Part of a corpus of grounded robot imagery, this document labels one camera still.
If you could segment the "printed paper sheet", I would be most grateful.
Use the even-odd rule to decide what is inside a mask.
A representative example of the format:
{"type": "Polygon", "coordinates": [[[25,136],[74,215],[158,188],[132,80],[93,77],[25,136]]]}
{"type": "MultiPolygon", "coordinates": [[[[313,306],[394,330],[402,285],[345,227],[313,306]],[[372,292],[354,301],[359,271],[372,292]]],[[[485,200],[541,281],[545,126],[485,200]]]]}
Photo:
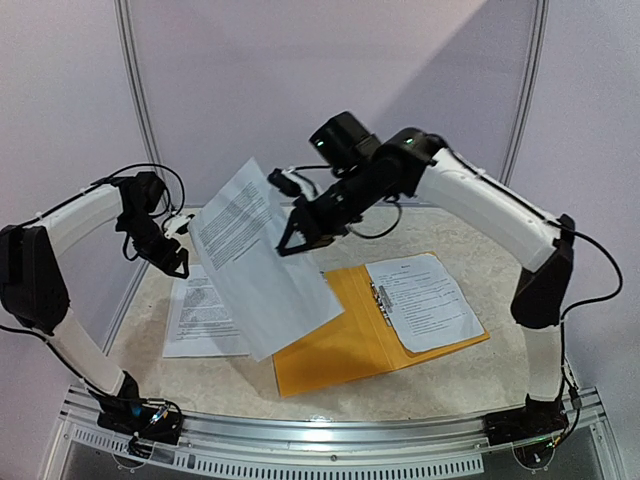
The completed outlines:
{"type": "Polygon", "coordinates": [[[382,285],[393,305],[393,328],[403,347],[421,354],[476,340],[485,329],[461,288],[431,253],[383,260],[366,265],[368,275],[382,285]]]}
{"type": "Polygon", "coordinates": [[[201,264],[256,361],[344,311],[311,255],[278,254],[286,223],[276,192],[254,159],[189,223],[201,264]]]}

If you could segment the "orange file folder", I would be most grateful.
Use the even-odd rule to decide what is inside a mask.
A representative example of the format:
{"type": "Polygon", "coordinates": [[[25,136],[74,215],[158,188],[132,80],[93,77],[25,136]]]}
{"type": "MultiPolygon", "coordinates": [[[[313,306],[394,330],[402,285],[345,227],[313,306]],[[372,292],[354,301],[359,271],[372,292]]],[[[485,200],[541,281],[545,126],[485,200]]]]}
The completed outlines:
{"type": "Polygon", "coordinates": [[[481,343],[485,334],[453,346],[413,354],[379,311],[366,265],[329,271],[325,278],[344,311],[273,357],[279,393],[291,397],[401,370],[481,343]]]}

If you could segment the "chrome folder spring clip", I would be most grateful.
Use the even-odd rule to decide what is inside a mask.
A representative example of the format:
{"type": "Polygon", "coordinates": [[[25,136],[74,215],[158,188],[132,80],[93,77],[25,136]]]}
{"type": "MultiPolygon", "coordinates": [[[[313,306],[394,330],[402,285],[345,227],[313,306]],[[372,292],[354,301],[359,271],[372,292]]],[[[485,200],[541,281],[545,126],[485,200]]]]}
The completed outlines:
{"type": "Polygon", "coordinates": [[[371,282],[370,287],[371,287],[374,301],[379,311],[381,312],[386,322],[386,325],[389,327],[392,327],[393,324],[392,324],[390,314],[393,312],[393,305],[390,300],[390,297],[388,296],[385,288],[382,285],[377,286],[374,282],[371,282]]]}

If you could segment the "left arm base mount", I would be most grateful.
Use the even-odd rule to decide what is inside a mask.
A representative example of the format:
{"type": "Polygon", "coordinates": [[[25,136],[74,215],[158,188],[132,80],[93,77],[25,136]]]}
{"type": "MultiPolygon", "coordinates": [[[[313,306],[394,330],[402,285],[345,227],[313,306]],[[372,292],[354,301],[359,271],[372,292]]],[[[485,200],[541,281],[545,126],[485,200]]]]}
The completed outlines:
{"type": "Polygon", "coordinates": [[[173,401],[157,398],[120,398],[89,394],[99,403],[99,427],[134,438],[177,445],[184,423],[181,408],[173,401]]]}

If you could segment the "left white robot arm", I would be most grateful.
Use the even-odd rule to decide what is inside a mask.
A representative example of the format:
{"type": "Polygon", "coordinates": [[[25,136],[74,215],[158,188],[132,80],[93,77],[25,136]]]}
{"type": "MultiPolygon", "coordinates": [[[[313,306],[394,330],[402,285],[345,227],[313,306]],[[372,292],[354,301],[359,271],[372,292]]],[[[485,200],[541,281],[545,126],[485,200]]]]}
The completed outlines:
{"type": "Polygon", "coordinates": [[[98,179],[79,193],[21,224],[1,231],[1,305],[20,324],[17,333],[35,336],[101,398],[116,398],[111,419],[128,434],[148,426],[148,412],[133,399],[137,384],[112,362],[76,319],[60,257],[99,227],[112,222],[126,248],[165,275],[185,279],[189,252],[179,242],[190,218],[157,210],[169,196],[166,183],[144,164],[98,179]]]}

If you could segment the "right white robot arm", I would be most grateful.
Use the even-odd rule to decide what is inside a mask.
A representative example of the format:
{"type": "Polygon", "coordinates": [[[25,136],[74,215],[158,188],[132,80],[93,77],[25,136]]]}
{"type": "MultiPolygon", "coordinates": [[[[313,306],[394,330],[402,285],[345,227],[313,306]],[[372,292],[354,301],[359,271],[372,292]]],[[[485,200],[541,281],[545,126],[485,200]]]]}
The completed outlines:
{"type": "Polygon", "coordinates": [[[380,141],[345,111],[309,142],[337,181],[314,193],[294,169],[269,174],[269,183],[294,200],[278,253],[328,246],[375,203],[402,196],[435,205],[488,236],[521,266],[510,311],[525,336],[529,387],[516,422],[524,435],[539,435],[561,411],[560,309],[573,270],[573,219],[552,218],[466,161],[441,136],[418,128],[380,141]]]}

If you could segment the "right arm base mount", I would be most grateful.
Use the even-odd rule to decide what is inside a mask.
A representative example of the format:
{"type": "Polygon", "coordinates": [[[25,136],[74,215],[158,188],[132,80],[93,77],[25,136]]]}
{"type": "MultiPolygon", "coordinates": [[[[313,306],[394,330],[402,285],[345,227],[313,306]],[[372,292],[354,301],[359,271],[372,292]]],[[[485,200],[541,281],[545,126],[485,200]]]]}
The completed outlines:
{"type": "Polygon", "coordinates": [[[561,397],[551,402],[525,399],[525,405],[509,410],[486,414],[483,417],[483,432],[489,444],[500,445],[525,439],[541,437],[545,439],[554,432],[560,436],[548,442],[549,448],[559,447],[576,429],[582,400],[573,389],[570,390],[571,406],[575,410],[575,419],[570,423],[561,397]]]}

